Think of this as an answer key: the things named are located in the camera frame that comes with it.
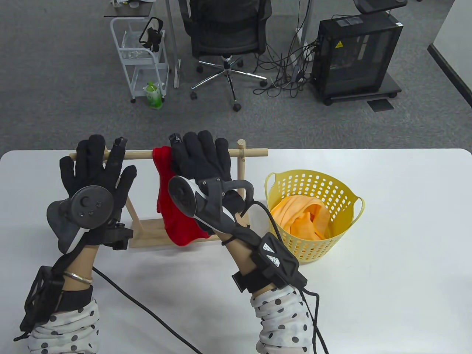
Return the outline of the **person's right hand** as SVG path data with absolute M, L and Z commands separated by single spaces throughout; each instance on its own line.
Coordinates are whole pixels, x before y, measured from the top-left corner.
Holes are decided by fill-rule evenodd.
M 168 190 L 185 216 L 206 226 L 228 229 L 238 224 L 253 201 L 254 189 L 244 179 L 231 177 L 229 143 L 209 131 L 170 136 L 175 176 Z

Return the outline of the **person's left hand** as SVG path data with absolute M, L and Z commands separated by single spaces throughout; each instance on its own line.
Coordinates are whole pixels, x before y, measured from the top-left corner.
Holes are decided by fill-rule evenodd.
M 91 135 L 76 147 L 76 159 L 65 156 L 59 161 L 61 181 L 69 197 L 90 185 L 106 189 L 114 200 L 111 217 L 101 226 L 84 234 L 90 246 L 105 245 L 117 250 L 126 249 L 132 238 L 132 230 L 120 222 L 121 213 L 137 175 L 134 165 L 123 167 L 127 140 L 118 137 L 113 143 L 108 159 L 103 160 L 105 138 Z

